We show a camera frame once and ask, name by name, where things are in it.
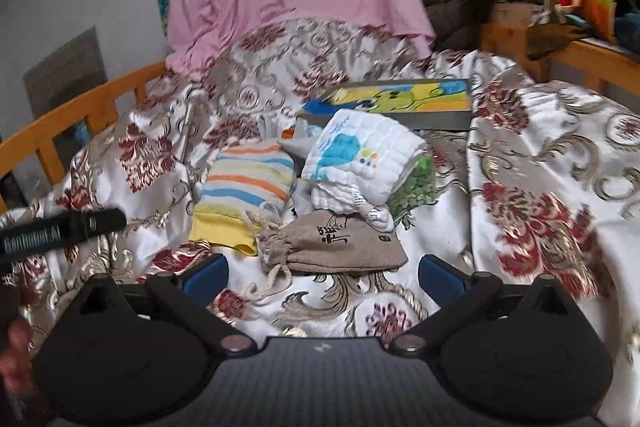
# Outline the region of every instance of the logo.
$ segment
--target logo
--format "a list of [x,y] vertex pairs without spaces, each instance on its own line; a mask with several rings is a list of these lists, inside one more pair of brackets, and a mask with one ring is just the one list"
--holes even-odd
[[314,349],[318,353],[324,353],[325,351],[331,349],[331,346],[329,344],[322,343],[322,344],[318,344],[316,347],[314,347]]

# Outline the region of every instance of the controller grip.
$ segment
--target controller grip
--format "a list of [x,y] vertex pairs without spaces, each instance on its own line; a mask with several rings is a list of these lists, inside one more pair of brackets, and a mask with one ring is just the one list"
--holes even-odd
[[[8,330],[11,322],[18,317],[20,311],[20,290],[15,286],[0,283],[0,353],[9,346]],[[0,377],[0,425],[2,427],[16,427],[13,398],[4,387],[4,380]]]

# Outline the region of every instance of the folded towel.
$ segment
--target folded towel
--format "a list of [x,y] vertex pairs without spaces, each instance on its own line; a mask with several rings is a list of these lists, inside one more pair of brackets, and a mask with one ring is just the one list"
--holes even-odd
[[223,150],[194,207],[189,240],[255,255],[249,223],[278,224],[294,179],[293,160],[274,139]]
[[407,179],[426,144],[396,120],[339,110],[306,158],[302,179],[312,183],[315,208],[358,213],[381,232],[393,230],[386,206]]

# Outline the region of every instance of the wooden crib rail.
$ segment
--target wooden crib rail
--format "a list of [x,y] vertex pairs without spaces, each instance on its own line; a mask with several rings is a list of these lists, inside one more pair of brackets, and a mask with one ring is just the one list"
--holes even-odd
[[531,62],[527,60],[526,28],[491,23],[482,27],[481,49],[515,60],[537,82],[549,80],[549,62],[554,60],[583,71],[582,85],[587,89],[604,94],[609,83],[640,96],[640,62],[590,42],[571,42],[564,50]]
[[[65,167],[53,139],[81,120],[86,122],[92,136],[104,131],[118,120],[116,99],[133,91],[136,102],[141,102],[146,98],[146,83],[165,71],[164,62],[157,62],[95,87],[49,111],[7,141],[0,142],[0,178],[35,153],[49,183],[55,185],[62,181]],[[0,212],[5,211],[6,205],[0,197]]]

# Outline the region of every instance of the carbon fiber texture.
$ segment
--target carbon fiber texture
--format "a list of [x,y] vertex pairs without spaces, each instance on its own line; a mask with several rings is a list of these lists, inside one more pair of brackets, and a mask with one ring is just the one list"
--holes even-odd
[[[456,402],[429,366],[364,339],[274,338],[227,360],[187,407],[148,427],[506,427]],[[57,419],[50,427],[78,427]],[[602,427],[593,418],[562,427]]]

